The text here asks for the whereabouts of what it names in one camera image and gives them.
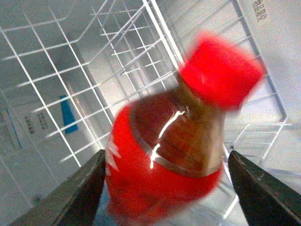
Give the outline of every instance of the soda bottle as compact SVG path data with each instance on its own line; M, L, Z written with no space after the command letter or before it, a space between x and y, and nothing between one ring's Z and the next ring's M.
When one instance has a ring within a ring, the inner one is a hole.
M118 225L149 225L216 187L225 114L240 108L262 74L241 50L203 33L176 88L119 112L105 152L108 212Z

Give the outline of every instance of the brown liquid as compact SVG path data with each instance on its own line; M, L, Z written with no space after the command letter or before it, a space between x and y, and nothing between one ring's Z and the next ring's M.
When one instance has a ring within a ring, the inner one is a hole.
M160 144L157 154L164 159L206 176L222 160L224 112L202 103L180 77L178 80L177 88L134 104L135 138L145 152L151 153ZM212 155L220 160L212 160Z

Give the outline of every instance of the red bottle cap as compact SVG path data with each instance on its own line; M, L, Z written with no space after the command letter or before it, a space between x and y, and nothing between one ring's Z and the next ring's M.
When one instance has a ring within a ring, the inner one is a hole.
M224 110L238 109L263 76L258 61L210 33L201 34L197 49L179 71L202 100Z

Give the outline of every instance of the white surface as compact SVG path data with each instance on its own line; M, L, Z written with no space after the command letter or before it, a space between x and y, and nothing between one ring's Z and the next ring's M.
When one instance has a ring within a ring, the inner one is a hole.
M258 27L247 0L240 0L291 121L301 119L301 5L298 1L264 0L270 21Z

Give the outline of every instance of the wire shelf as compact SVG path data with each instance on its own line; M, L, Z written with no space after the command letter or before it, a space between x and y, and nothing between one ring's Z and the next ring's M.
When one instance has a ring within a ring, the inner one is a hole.
M8 224L27 211L36 194L47 196L103 149L121 106L174 87L174 75L189 54L189 43L202 29L229 38L265 65L237 0L15 1L0 7L0 110L11 112L27 141L16 148L0 114L0 170L7 177L4 186L18 194L0 194L4 205L16 200L5 210L3 222ZM65 101L75 116L67 125L58 111ZM18 110L20 106L27 106L27 112ZM37 142L22 117L44 111L53 129ZM75 125L79 130L66 134ZM227 116L225 156L235 149L273 175L301 178L297 170L265 164L290 126L267 68L264 85L240 115ZM207 225L235 225L228 221L239 209L227 159L224 169L221 184L208 198L186 215L161 223L179 225L175 222L191 215L195 224L202 220Z

